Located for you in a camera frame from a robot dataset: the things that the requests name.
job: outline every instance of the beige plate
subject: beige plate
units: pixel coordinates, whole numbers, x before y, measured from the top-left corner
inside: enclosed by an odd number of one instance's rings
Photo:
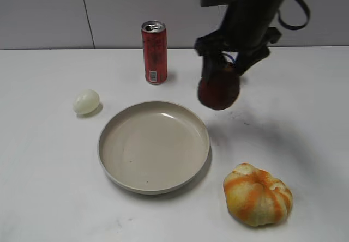
[[[145,102],[113,117],[98,149],[113,182],[155,195],[183,186],[199,172],[209,154],[209,136],[201,119],[186,108]]]

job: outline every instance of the can lid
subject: can lid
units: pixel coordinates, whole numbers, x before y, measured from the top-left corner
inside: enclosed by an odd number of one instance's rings
[[[142,24],[142,30],[147,33],[159,33],[165,28],[165,24],[157,20],[150,20]]]

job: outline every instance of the black strap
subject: black strap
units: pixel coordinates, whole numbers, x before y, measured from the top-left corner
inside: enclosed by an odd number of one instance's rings
[[[292,26],[292,25],[289,25],[287,24],[285,21],[282,20],[281,18],[281,12],[278,11],[278,14],[279,14],[279,23],[284,27],[284,28],[287,28],[291,31],[297,31],[299,29],[302,29],[304,28],[306,25],[308,25],[309,23],[309,20],[310,20],[310,9],[308,7],[308,5],[304,2],[304,0],[295,0],[299,5],[300,7],[303,9],[304,13],[305,13],[305,16],[306,16],[306,22],[305,24],[303,25],[300,25],[300,26]]]

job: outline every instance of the can label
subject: can label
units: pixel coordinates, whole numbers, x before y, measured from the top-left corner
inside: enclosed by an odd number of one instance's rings
[[[142,25],[146,80],[161,84],[167,78],[167,42],[165,24],[148,21]]]

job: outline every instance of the white wall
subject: white wall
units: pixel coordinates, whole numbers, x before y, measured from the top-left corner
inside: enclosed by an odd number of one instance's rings
[[[92,47],[82,0],[0,0],[0,49]]]
[[[349,0],[306,0],[309,26],[287,31],[278,45],[349,45]],[[96,48],[141,47],[140,25],[164,21],[169,47],[192,47],[218,27],[225,7],[200,8],[199,0],[86,0]],[[285,0],[283,18],[301,24],[298,5]],[[91,48],[83,0],[0,0],[0,49]]]

